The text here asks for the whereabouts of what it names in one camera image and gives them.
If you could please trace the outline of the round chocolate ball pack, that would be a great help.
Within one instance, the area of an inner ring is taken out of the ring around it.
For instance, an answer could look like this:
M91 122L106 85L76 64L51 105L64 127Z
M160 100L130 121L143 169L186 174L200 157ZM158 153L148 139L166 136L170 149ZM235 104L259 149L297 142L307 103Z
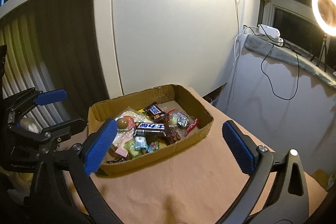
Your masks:
M118 129L123 131L131 130L135 126L134 119L129 115L118 118L116 122Z

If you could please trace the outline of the long Snickers bar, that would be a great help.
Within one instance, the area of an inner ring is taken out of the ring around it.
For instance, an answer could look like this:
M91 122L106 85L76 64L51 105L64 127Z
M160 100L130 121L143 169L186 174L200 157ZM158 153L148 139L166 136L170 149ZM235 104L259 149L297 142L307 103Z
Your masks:
M137 136L158 135L165 136L165 125L161 123L140 123L134 130Z

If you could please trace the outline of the small Snickers bar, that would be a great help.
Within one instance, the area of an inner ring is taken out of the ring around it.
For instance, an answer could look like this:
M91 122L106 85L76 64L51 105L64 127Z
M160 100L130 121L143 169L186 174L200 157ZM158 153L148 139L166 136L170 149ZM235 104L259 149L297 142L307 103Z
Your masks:
M146 112L155 123L167 123L170 119L169 114L161 110L156 102L145 107L144 112Z

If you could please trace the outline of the pink candy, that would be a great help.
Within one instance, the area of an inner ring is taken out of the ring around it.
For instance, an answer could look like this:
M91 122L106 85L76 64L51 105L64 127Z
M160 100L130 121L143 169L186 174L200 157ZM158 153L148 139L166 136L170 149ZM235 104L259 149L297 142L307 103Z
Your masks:
M116 149L116 154L124 157L124 158L127 158L127 155L128 155L128 151L126 150L125 148L125 144L126 142L130 141L130 140L133 140L133 137L132 136L129 136L129 135L125 135L121 144L119 145L119 147Z

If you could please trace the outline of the black white patterned packet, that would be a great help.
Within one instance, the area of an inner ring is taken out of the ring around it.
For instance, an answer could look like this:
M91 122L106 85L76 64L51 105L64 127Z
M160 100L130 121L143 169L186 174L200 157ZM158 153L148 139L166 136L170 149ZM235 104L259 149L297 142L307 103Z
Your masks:
M127 158L121 157L121 158L118 158L118 159L108 160L108 161L104 162L104 164L117 164L117 163L125 162L125 161L127 161Z

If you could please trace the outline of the green mint candy pack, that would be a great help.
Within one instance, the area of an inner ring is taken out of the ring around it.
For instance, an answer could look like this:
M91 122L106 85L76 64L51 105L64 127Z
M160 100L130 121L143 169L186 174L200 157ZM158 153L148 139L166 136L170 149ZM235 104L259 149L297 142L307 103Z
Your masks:
M147 149L147 141L144 136L135 136L134 137L134 149L136 151Z

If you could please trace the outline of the clear bag dark snack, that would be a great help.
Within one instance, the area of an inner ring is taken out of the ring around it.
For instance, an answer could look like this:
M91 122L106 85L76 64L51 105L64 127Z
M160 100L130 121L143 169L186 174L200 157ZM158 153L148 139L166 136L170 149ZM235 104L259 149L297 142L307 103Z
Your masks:
M165 125L165 136L166 136L166 141L169 145L180 141L181 137L179 136L178 132L176 130L172 130L168 124Z

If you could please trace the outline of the red date bag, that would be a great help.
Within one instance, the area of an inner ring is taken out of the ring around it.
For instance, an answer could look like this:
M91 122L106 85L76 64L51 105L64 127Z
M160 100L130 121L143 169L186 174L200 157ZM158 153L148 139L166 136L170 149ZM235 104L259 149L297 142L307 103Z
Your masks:
M187 129L191 124L194 123L194 119L191 118L187 113L174 109L169 111L169 126L179 127Z

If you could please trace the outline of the small red candy packet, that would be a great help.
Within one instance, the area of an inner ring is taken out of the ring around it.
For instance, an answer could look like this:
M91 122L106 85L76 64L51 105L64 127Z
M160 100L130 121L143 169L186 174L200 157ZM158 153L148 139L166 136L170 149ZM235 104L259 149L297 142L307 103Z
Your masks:
M190 132L193 131L193 129L195 129L198 126L199 123L199 119L196 118L194 120L194 123L190 124L189 127L186 129L186 135L189 135Z

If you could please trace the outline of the small green candy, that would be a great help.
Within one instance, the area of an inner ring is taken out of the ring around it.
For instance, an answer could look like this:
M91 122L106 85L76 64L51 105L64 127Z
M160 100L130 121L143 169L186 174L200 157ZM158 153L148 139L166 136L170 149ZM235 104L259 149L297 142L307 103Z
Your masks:
M131 159L137 158L137 157L139 157L139 156L142 155L142 151L141 150L136 150L135 149L134 139L130 139L129 141L127 141L124 144L124 148L126 149L126 151L128 152L128 154L130 155Z

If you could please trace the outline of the brown cardboard box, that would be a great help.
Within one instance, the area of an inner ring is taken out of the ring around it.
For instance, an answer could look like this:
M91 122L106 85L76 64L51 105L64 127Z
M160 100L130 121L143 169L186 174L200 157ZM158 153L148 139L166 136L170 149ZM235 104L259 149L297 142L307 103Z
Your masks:
M88 132L111 118L116 124L100 165L123 173L174 155L204 139L213 117L181 85L163 85L105 100L88 110Z

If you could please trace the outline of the white cabinet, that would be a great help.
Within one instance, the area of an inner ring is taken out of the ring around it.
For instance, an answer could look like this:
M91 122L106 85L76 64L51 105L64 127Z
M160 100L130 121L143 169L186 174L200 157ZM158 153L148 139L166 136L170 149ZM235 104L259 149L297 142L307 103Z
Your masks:
M93 11L111 98L164 84L206 95L224 84L234 0L93 0Z

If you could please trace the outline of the grey windowsill cloth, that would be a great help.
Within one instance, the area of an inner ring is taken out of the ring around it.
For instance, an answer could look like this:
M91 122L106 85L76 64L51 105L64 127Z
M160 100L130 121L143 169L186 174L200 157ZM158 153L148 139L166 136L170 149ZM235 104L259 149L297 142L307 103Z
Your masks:
M281 61L289 65L299 64L300 68L304 71L319 78L322 83L335 90L335 76L331 76L319 69L302 56L298 56L297 59L296 54L290 50L275 46L274 44L268 43L266 40L255 35L247 36L244 47L250 52L261 56L266 56L268 54L271 59Z

